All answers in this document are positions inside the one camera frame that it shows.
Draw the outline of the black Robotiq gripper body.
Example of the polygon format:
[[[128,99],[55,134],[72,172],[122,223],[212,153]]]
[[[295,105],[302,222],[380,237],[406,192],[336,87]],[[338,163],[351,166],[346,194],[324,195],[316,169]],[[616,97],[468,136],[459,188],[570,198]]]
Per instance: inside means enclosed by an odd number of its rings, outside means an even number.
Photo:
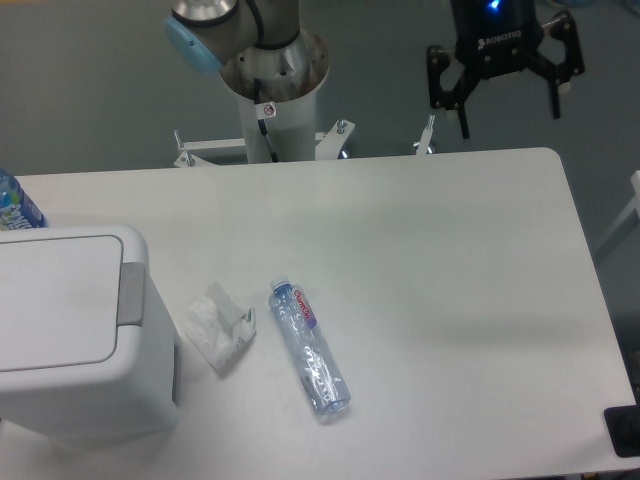
[[[544,78],[544,32],[532,1],[453,1],[455,59],[461,79],[491,79],[528,69]]]

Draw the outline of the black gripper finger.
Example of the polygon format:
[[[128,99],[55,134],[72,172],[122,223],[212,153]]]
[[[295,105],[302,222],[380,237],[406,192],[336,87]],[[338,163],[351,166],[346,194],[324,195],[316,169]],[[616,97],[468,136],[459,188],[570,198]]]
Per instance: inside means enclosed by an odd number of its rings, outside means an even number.
[[[551,38],[563,47],[563,57],[554,62],[539,51],[545,38]],[[519,58],[525,69],[546,81],[551,114],[561,117],[560,87],[574,76],[585,72],[585,63],[575,18],[568,10],[556,13],[548,22],[541,24],[534,19],[523,30]]]
[[[441,83],[442,74],[457,61],[454,50],[445,50],[440,45],[430,45],[426,50],[426,68],[430,105],[434,109],[455,111],[458,116],[464,139],[470,138],[465,103],[481,80],[481,67],[477,62],[463,63],[463,70],[457,82],[450,90]]]

